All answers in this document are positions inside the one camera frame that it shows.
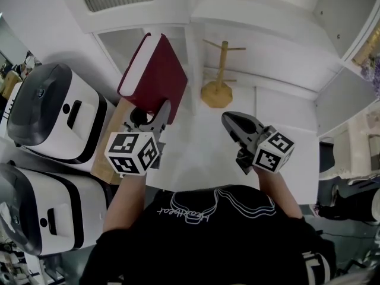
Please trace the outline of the person's right forearm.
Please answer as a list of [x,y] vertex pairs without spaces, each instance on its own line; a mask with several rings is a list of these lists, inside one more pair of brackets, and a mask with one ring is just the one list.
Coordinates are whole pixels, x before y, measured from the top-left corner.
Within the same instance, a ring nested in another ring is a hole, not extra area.
[[266,193],[288,217],[303,218],[298,203],[280,173],[270,173],[258,167],[254,167],[254,171],[258,175],[260,190]]

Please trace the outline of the purple artificial flowers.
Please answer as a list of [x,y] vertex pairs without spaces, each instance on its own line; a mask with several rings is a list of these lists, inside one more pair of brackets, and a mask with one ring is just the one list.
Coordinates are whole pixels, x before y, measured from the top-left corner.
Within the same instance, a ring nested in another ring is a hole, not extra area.
[[372,84],[375,96],[380,100],[380,53],[364,61],[361,75]]

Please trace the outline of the golden textured ornament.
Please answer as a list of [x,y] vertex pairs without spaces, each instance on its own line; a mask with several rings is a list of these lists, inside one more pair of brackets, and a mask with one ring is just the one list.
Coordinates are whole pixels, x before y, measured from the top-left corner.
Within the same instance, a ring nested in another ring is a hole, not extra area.
[[361,66],[364,61],[374,57],[380,52],[380,22],[373,29],[369,37],[351,60],[355,65]]

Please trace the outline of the white and black robot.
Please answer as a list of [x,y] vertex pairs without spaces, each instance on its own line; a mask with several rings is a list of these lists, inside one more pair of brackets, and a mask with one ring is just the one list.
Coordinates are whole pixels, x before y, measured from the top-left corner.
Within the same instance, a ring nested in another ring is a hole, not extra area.
[[44,64],[21,83],[7,134],[34,154],[89,172],[114,110],[68,65]]
[[110,186],[99,179],[0,163],[0,223],[27,254],[93,246],[111,200]]

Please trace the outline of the wooden mug tree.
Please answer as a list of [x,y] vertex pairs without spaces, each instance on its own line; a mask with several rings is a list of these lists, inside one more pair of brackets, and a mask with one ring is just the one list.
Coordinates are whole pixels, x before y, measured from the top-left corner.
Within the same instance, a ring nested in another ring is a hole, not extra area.
[[220,50],[220,58],[216,78],[209,81],[201,88],[201,99],[210,108],[222,109],[227,107],[233,100],[233,91],[226,82],[236,82],[236,80],[226,80],[224,78],[227,53],[231,51],[246,50],[246,48],[230,47],[228,41],[222,41],[220,45],[205,39],[202,41],[218,48]]

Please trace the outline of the dark red hardcover book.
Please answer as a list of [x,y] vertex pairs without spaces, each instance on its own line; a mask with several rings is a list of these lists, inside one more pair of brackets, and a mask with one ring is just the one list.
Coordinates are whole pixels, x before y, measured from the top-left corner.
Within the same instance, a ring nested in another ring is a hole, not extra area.
[[118,86],[118,94],[151,115],[170,102],[167,123],[175,120],[188,79],[168,38],[147,33],[134,52]]

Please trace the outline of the white shelf cubby with book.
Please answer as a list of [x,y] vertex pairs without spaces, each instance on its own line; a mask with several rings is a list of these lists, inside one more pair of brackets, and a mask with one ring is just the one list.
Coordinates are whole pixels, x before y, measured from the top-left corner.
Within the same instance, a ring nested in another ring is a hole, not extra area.
[[[98,34],[97,38],[101,47],[112,61],[112,64],[114,64],[117,71],[120,73],[122,79],[134,52],[147,33],[164,34],[168,38],[188,78],[188,54],[184,27],[152,26],[108,31]],[[191,110],[191,108],[191,92],[187,83],[178,110]]]

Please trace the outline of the white machine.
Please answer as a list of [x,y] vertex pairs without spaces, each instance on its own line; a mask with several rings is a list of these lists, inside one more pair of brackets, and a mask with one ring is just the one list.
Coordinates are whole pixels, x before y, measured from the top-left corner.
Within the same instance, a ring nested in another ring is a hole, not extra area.
[[380,176],[380,108],[351,118],[333,138],[334,165],[319,180],[347,179],[348,184]]

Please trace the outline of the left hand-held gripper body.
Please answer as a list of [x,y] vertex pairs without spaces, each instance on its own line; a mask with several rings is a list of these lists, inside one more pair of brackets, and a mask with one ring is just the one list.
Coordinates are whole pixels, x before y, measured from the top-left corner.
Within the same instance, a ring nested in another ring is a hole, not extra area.
[[104,156],[120,176],[144,176],[149,169],[159,169],[165,143],[160,141],[165,124],[135,126],[110,124]]

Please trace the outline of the wooden board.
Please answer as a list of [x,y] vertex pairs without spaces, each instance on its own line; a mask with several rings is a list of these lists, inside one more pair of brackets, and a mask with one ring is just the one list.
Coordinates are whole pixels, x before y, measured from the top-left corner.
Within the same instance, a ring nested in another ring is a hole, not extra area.
[[112,132],[123,131],[124,117],[127,110],[134,107],[129,101],[121,98],[99,143],[98,151],[91,168],[91,174],[98,179],[110,184],[119,185],[122,178],[114,171],[105,156],[107,142]]

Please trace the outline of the person's left forearm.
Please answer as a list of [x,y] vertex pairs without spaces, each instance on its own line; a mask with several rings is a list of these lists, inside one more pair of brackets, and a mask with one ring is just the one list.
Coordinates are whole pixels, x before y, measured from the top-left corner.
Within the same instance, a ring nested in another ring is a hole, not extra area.
[[103,231],[129,229],[144,209],[146,176],[124,176],[104,218]]

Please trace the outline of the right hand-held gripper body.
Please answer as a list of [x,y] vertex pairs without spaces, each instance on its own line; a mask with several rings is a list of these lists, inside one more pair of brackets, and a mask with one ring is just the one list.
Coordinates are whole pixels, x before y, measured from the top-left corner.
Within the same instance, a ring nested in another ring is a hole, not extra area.
[[236,163],[246,175],[253,167],[278,173],[294,149],[293,140],[273,126],[266,126],[260,133],[248,137],[247,145],[242,145],[237,154]]

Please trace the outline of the person's shirt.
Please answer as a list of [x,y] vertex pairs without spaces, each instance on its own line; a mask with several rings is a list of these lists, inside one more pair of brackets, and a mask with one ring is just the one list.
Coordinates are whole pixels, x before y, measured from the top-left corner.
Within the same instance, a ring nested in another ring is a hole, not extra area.
[[265,193],[230,185],[160,192],[128,229],[103,233],[80,285],[323,285],[334,244]]

